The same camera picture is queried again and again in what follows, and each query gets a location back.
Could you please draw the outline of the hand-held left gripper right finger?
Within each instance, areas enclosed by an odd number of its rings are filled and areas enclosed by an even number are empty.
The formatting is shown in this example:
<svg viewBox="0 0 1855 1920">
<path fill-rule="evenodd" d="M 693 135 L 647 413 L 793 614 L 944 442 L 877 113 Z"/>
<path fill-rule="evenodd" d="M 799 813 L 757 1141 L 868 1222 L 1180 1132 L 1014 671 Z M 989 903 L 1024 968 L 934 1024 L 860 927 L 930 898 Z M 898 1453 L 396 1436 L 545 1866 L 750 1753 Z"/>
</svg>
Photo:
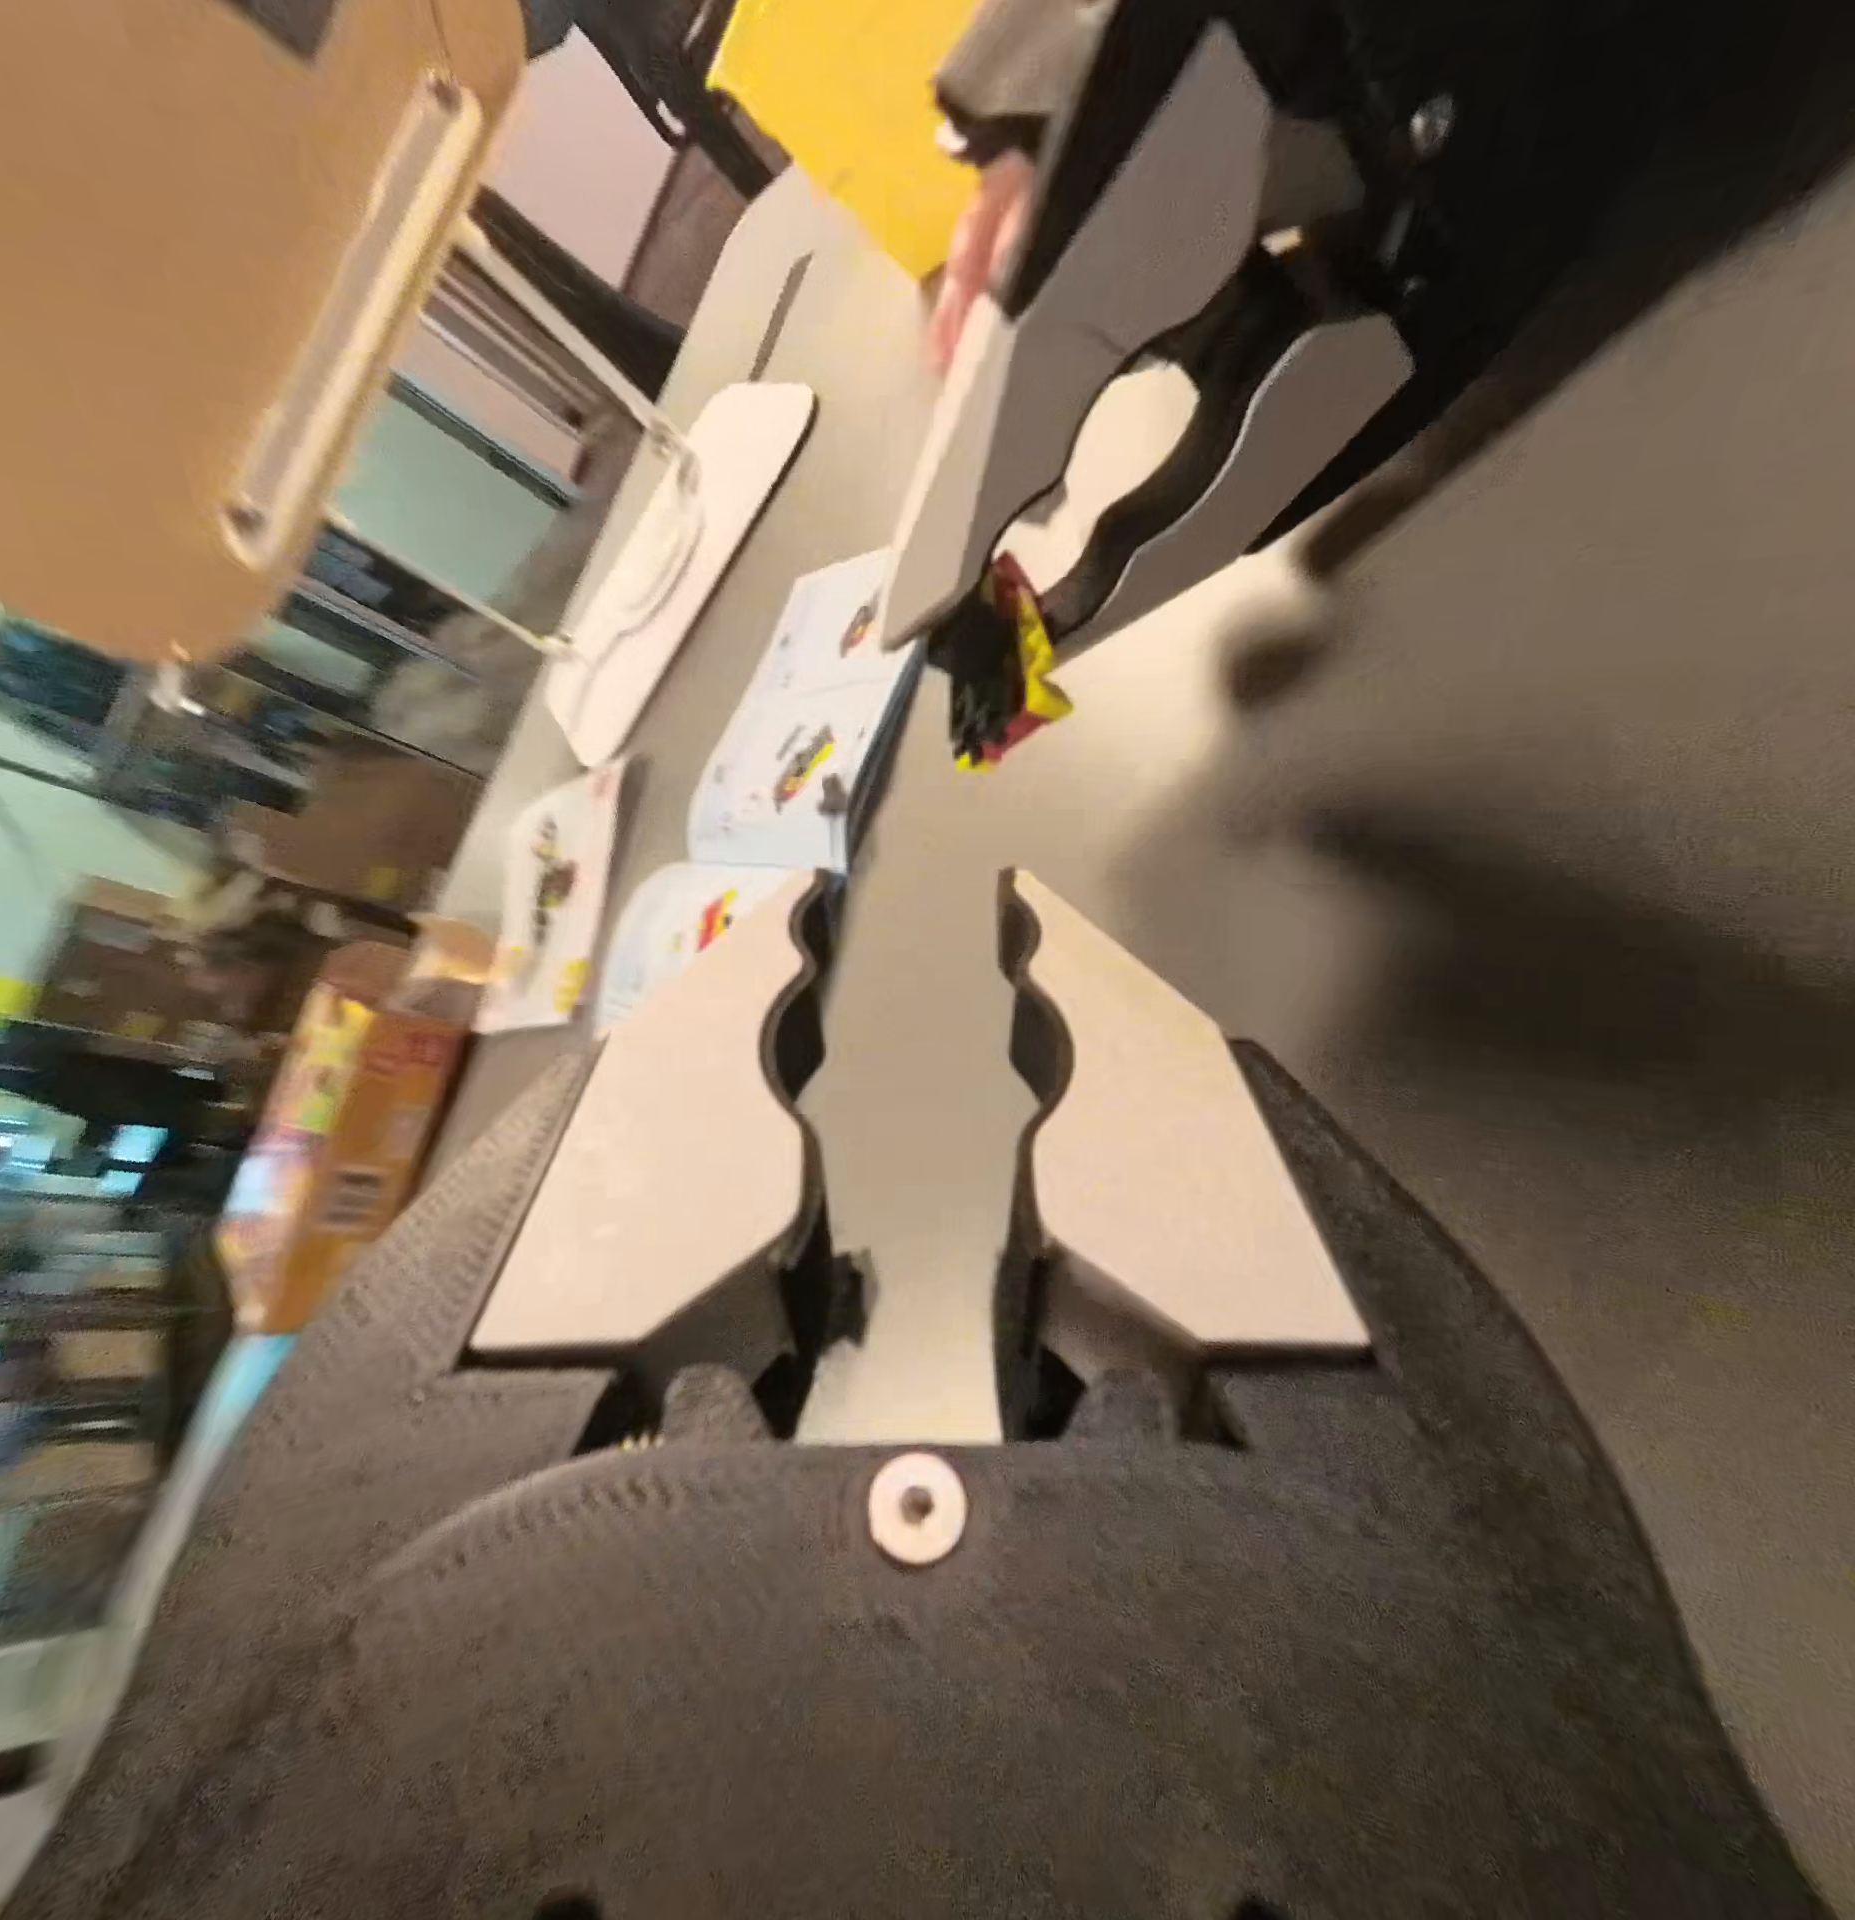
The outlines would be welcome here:
<svg viewBox="0 0 1855 1920">
<path fill-rule="evenodd" d="M 998 878 L 1015 1222 L 1059 1361 L 1370 1357 L 1310 1201 L 1215 1019 L 1024 868 Z"/>
</svg>

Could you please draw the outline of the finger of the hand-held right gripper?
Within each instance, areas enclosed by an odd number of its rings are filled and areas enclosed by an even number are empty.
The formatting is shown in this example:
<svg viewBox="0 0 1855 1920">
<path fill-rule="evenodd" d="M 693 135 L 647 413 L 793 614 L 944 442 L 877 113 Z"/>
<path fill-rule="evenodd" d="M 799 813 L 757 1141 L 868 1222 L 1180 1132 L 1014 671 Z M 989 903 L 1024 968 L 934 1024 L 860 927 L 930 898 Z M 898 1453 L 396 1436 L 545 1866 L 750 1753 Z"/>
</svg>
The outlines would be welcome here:
<svg viewBox="0 0 1855 1920">
<path fill-rule="evenodd" d="M 1224 18 L 1108 18 L 1045 127 L 1019 245 L 968 317 L 889 541 L 883 646 L 979 585 L 1106 382 L 1246 260 L 1271 104 Z"/>
<path fill-rule="evenodd" d="M 1204 389 L 1168 457 L 1090 528 L 1040 598 L 1057 646 L 1094 646 L 1275 537 L 1416 363 L 1383 314 L 1323 320 Z"/>
</svg>

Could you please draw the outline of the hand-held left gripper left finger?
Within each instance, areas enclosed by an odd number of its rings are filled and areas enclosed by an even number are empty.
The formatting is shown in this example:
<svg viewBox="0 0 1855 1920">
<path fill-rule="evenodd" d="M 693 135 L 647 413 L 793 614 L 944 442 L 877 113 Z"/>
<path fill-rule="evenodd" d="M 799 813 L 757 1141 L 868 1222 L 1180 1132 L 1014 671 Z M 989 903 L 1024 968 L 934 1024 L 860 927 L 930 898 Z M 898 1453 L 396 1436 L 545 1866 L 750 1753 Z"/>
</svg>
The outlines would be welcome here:
<svg viewBox="0 0 1855 1920">
<path fill-rule="evenodd" d="M 478 1309 L 478 1361 L 790 1361 L 826 1328 L 831 876 L 793 868 L 618 1021 Z"/>
</svg>

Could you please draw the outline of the yellow plastic bin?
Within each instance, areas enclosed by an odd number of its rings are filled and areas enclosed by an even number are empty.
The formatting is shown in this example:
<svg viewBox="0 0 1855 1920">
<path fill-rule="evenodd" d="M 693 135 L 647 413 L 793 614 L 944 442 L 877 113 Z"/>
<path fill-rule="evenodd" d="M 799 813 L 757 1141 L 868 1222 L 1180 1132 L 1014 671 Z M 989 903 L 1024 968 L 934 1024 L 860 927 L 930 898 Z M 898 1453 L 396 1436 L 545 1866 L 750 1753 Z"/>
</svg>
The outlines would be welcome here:
<svg viewBox="0 0 1855 1920">
<path fill-rule="evenodd" d="M 709 73 L 919 283 L 938 276 L 977 186 L 934 97 L 974 13 L 977 2 L 740 2 Z"/>
</svg>

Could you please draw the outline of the red yellow lego model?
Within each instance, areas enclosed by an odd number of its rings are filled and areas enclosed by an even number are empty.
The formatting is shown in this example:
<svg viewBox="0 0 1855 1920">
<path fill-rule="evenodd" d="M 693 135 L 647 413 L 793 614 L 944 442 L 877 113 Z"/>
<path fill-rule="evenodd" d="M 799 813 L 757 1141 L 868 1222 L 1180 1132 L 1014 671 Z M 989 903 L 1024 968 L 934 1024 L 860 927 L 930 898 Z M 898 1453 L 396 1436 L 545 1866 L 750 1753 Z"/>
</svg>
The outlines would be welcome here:
<svg viewBox="0 0 1855 1920">
<path fill-rule="evenodd" d="M 925 662 L 948 680 L 949 751 L 968 774 L 995 770 L 1075 709 L 1053 680 L 1056 648 L 1035 589 L 1010 553 L 930 630 Z"/>
</svg>

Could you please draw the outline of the orange cardboard lego box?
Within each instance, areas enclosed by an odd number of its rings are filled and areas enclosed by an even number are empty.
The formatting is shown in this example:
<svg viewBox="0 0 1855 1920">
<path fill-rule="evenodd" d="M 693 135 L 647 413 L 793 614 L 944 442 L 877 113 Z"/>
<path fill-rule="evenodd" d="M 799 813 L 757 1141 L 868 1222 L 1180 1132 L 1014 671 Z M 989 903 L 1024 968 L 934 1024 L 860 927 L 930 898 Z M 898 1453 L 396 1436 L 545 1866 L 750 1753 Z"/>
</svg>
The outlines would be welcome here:
<svg viewBox="0 0 1855 1920">
<path fill-rule="evenodd" d="M 322 962 L 215 1226 L 236 1333 L 301 1333 L 397 1220 L 491 960 L 481 928 L 423 917 L 406 948 L 353 945 Z"/>
</svg>

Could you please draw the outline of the person's right hand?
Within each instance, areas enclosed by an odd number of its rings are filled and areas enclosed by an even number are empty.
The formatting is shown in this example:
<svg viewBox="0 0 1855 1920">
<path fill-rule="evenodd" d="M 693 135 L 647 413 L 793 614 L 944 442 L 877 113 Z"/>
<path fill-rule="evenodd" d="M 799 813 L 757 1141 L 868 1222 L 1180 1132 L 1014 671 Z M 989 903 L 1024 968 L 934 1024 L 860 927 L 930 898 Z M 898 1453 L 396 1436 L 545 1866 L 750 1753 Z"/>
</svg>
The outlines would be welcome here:
<svg viewBox="0 0 1855 1920">
<path fill-rule="evenodd" d="M 1003 154 L 979 170 L 925 324 L 925 351 L 937 376 L 951 370 L 969 311 L 993 288 L 1019 245 L 1034 181 L 1035 163 L 1023 154 Z"/>
</svg>

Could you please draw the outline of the closed instruction booklet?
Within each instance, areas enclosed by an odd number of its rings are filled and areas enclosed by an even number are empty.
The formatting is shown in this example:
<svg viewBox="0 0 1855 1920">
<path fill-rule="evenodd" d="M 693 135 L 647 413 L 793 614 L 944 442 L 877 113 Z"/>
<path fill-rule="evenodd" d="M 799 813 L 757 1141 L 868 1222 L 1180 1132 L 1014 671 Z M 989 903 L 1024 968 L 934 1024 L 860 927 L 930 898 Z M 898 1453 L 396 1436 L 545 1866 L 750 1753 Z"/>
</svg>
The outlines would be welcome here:
<svg viewBox="0 0 1855 1920">
<path fill-rule="evenodd" d="M 474 1036 L 566 1025 L 595 982 L 630 759 L 531 802 L 508 832 L 500 940 Z"/>
</svg>

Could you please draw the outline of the open instruction booklet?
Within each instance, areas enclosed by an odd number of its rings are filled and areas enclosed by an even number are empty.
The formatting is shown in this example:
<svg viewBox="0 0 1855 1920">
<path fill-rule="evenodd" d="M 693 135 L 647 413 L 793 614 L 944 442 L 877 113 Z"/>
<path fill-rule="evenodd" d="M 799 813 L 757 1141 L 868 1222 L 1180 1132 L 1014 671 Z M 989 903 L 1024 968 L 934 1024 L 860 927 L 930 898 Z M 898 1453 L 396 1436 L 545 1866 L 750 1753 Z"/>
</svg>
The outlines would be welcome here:
<svg viewBox="0 0 1855 1920">
<path fill-rule="evenodd" d="M 684 857 L 628 900 L 595 1033 L 624 1024 L 794 876 L 840 887 L 907 714 L 920 655 L 877 637 L 889 553 L 794 581 L 684 813 Z"/>
</svg>

